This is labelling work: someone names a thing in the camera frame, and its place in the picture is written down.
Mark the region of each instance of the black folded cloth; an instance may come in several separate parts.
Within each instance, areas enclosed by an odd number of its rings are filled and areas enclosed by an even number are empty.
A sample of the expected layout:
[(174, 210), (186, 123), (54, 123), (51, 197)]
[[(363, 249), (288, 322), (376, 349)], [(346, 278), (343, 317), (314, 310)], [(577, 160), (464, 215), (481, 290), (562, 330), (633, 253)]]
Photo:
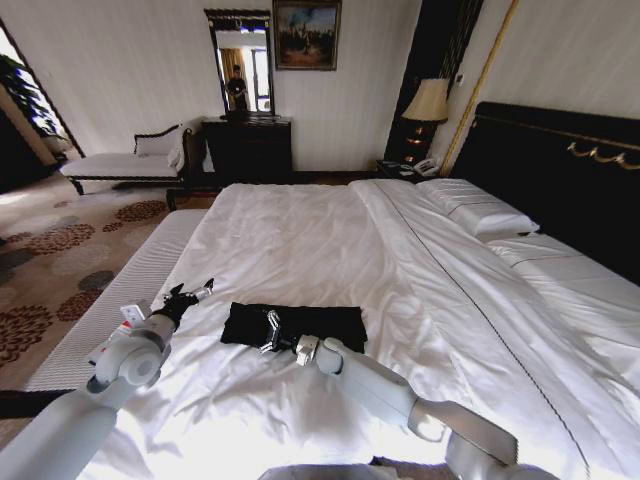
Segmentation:
[(280, 317), (280, 340), (274, 351), (295, 348), (301, 335), (337, 338), (345, 346), (364, 353), (367, 331), (360, 307), (284, 307), (281, 305), (233, 302), (224, 323), (222, 343), (241, 343), (260, 348), (270, 338), (267, 313), (275, 310)]

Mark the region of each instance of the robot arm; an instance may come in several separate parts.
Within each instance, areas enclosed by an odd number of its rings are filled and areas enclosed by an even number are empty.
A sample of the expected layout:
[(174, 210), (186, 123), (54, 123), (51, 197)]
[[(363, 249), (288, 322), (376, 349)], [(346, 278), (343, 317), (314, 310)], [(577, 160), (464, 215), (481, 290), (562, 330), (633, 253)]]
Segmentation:
[(403, 377), (339, 340), (302, 336), (296, 354), (298, 364), (315, 362), (321, 372), (335, 376), (347, 394), (387, 423), (407, 426), (426, 440), (442, 434), (445, 425), (450, 427), (446, 461), (463, 480), (555, 479), (538, 468), (517, 464), (518, 442), (510, 433), (455, 402), (418, 397)]
[(182, 315), (211, 295), (212, 284), (183, 293), (182, 285), (175, 287), (163, 308), (108, 344), (86, 385), (49, 404), (0, 452), (0, 479), (75, 478), (113, 430), (118, 410), (138, 387), (159, 378)]

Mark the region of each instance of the wooden dresser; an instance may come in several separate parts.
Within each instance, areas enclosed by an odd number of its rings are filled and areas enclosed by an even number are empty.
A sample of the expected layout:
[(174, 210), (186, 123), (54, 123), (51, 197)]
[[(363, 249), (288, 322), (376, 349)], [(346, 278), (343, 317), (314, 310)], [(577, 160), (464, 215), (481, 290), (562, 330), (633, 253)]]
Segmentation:
[(216, 119), (203, 122), (203, 128), (217, 181), (227, 184), (290, 180), (291, 119)]

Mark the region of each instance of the bed frame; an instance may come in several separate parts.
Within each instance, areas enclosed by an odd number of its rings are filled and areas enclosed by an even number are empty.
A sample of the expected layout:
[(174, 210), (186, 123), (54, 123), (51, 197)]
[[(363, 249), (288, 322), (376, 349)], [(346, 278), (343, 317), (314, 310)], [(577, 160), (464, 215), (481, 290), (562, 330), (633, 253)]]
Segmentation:
[(452, 176), (640, 285), (640, 120), (482, 102)]

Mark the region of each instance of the floral carpet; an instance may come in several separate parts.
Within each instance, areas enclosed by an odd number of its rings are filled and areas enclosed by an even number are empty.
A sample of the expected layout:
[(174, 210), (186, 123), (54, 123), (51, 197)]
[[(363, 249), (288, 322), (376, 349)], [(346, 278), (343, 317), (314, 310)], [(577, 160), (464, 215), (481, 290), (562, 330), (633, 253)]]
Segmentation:
[(165, 188), (86, 187), (55, 174), (0, 194), (0, 390), (24, 385), (168, 213)]

